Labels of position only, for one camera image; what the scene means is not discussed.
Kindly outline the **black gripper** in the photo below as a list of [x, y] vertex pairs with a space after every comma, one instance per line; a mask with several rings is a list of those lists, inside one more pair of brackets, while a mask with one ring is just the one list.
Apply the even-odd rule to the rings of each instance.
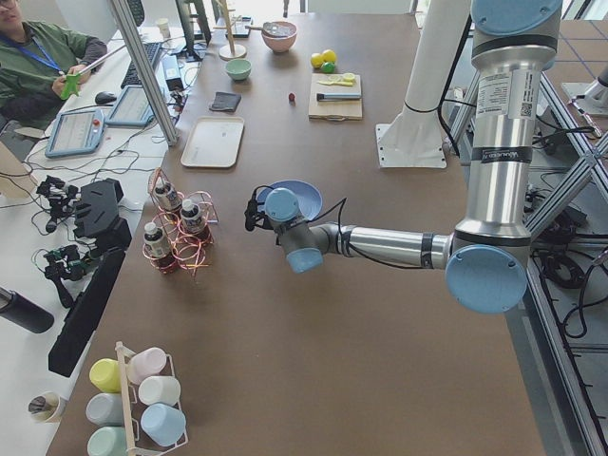
[[265, 214], [263, 210], [260, 210], [258, 206], [261, 204], [260, 201], [257, 200], [257, 191], [261, 188], [268, 188], [273, 190], [272, 186], [269, 185], [259, 185], [254, 188], [252, 191], [252, 196], [249, 198], [246, 209], [244, 211], [245, 217], [245, 230], [248, 232], [253, 232], [256, 228], [260, 228], [263, 230], [271, 230], [274, 228]]

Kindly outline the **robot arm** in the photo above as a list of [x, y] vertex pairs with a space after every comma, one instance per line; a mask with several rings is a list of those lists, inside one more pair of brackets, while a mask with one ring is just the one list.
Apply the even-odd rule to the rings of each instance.
[[476, 86], [474, 137], [464, 218], [452, 234], [415, 233], [305, 216], [318, 193], [284, 183], [253, 190], [248, 231], [275, 232], [293, 271], [319, 266], [327, 253], [400, 269], [442, 269], [450, 293], [470, 310], [496, 314], [523, 298], [531, 233], [523, 204], [533, 156], [542, 73], [558, 49], [559, 1], [434, 1], [416, 50], [402, 111], [376, 127], [383, 167], [441, 168], [442, 104], [465, 41]]

